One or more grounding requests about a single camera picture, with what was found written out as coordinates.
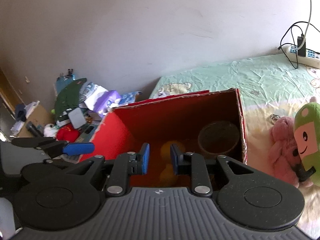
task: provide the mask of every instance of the cardboard box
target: cardboard box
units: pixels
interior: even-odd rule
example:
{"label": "cardboard box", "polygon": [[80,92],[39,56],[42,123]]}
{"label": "cardboard box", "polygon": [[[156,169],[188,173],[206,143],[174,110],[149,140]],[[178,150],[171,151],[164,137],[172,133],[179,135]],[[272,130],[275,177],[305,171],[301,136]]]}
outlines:
{"label": "cardboard box", "polygon": [[43,106],[38,105],[25,121],[25,124],[23,125],[21,131],[17,135],[18,137],[34,137],[32,133],[30,133],[26,128],[26,124],[30,121],[35,125],[35,127],[37,127],[41,132],[43,132],[45,125],[49,123],[54,123],[54,118],[52,114],[50,114],[44,109]]}
{"label": "cardboard box", "polygon": [[[131,185],[159,187],[160,173],[166,167],[160,155],[162,145],[177,140],[187,152],[200,153],[197,141],[200,130],[218,120],[230,121],[238,127],[240,140],[232,157],[246,163],[244,118],[238,89],[148,99],[116,108],[102,120],[91,140],[95,151],[82,155],[80,160],[94,155],[115,159],[121,153],[138,152],[147,142],[150,144],[148,174],[133,176]],[[179,176],[176,186],[188,186],[186,177]]]}

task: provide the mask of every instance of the pink plush toy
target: pink plush toy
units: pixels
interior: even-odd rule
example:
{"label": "pink plush toy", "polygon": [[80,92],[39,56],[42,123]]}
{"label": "pink plush toy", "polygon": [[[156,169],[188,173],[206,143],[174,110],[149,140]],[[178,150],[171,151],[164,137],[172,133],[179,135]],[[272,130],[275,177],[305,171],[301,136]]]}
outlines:
{"label": "pink plush toy", "polygon": [[[281,117],[270,130],[270,135],[275,144],[269,151],[269,161],[273,167],[273,176],[299,187],[299,179],[294,172],[296,165],[301,163],[297,151],[297,143],[293,136],[294,118]],[[313,183],[310,179],[301,182],[300,185],[310,187]]]}

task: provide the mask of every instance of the red plush toy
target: red plush toy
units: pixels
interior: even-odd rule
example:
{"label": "red plush toy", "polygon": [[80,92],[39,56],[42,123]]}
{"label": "red plush toy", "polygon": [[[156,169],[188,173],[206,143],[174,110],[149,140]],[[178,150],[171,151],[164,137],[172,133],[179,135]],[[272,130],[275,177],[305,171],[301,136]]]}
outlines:
{"label": "red plush toy", "polygon": [[301,164],[297,151],[297,143],[293,136],[294,119],[291,117],[281,117],[276,121],[270,130],[270,135],[275,144],[269,150],[269,161],[273,167],[273,176],[288,182],[295,187],[302,185],[310,187],[313,183],[310,179],[299,183],[299,179],[294,172],[294,168]]}
{"label": "red plush toy", "polygon": [[62,126],[57,132],[56,138],[59,141],[74,142],[80,136],[80,132],[74,129],[71,123]]}

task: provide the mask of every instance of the cartoon print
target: cartoon print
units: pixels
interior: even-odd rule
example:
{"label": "cartoon print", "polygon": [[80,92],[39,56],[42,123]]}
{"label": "cartoon print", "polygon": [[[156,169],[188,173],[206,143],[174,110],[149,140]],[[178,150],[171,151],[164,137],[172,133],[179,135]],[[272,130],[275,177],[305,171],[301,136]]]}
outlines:
{"label": "cartoon print", "polygon": [[320,69],[306,66],[307,72],[312,76],[314,79],[311,80],[310,84],[316,89],[316,92],[320,94]]}
{"label": "cartoon print", "polygon": [[315,123],[309,122],[298,127],[294,132],[300,158],[311,155],[318,151]]}
{"label": "cartoon print", "polygon": [[164,98],[172,95],[179,95],[188,93],[192,84],[191,83],[170,83],[163,85],[158,92],[153,96],[153,98]]}

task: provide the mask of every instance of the purple package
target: purple package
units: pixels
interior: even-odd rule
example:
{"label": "purple package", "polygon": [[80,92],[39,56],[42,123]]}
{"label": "purple package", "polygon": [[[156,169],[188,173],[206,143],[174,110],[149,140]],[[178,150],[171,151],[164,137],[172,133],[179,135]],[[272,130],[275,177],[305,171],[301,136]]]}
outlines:
{"label": "purple package", "polygon": [[121,100],[121,95],[116,90],[110,90],[105,92],[99,97],[94,104],[93,111],[96,112],[101,118],[103,118],[110,108],[111,104],[118,104]]}

